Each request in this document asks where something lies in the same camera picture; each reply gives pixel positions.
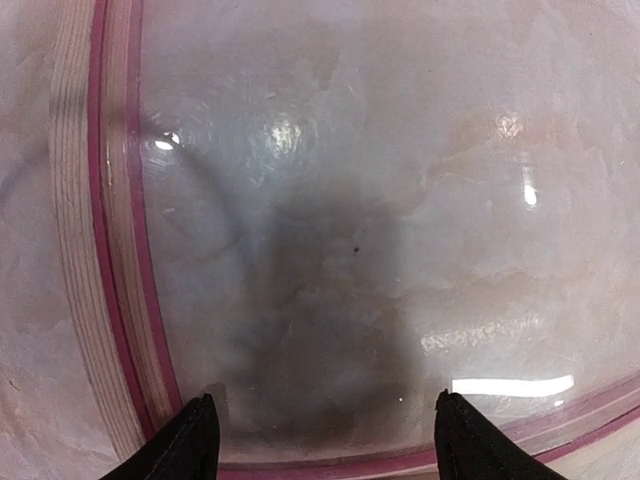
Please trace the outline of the wooden picture frame red edge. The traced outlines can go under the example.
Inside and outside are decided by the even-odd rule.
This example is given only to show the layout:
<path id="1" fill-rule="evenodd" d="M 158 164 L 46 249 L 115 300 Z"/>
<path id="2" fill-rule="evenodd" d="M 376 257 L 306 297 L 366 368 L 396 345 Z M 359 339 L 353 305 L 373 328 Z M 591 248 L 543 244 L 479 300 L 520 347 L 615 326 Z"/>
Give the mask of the wooden picture frame red edge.
<path id="1" fill-rule="evenodd" d="M 129 457 L 190 399 L 179 389 L 148 235 L 141 145 L 142 18 L 149 1 L 69 1 L 56 49 L 50 148 L 63 271 L 79 343 L 117 454 Z M 222 479 L 434 479 L 434 443 L 375 455 L 228 463 Z M 511 423 L 528 455 L 570 479 L 639 475 L 639 369 Z"/>

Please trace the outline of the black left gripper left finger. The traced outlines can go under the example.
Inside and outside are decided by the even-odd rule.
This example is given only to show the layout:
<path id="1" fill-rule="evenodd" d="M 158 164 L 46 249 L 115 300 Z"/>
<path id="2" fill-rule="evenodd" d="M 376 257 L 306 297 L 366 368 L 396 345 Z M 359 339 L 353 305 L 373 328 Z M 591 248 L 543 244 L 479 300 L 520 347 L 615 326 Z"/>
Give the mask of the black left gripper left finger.
<path id="1" fill-rule="evenodd" d="M 213 397 L 190 400 L 103 480 L 216 480 L 221 432 Z"/>

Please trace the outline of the clear acrylic sheet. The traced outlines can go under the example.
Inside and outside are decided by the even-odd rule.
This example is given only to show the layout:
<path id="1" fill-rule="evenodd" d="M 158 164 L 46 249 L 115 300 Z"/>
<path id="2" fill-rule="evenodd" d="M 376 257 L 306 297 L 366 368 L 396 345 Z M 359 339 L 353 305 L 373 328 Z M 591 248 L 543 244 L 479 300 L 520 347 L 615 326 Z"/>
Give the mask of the clear acrylic sheet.
<path id="1" fill-rule="evenodd" d="M 639 369 L 635 1 L 149 1 L 144 193 L 228 463 L 417 449 Z"/>

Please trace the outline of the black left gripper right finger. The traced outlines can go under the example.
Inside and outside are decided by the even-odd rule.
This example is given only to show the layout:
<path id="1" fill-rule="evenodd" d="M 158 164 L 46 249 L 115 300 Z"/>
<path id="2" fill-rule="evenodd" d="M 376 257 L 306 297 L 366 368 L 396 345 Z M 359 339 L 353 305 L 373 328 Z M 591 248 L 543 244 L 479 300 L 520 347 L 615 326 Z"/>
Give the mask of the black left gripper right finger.
<path id="1" fill-rule="evenodd" d="M 458 393 L 443 391 L 437 398 L 434 443 L 441 479 L 564 479 L 519 448 Z"/>

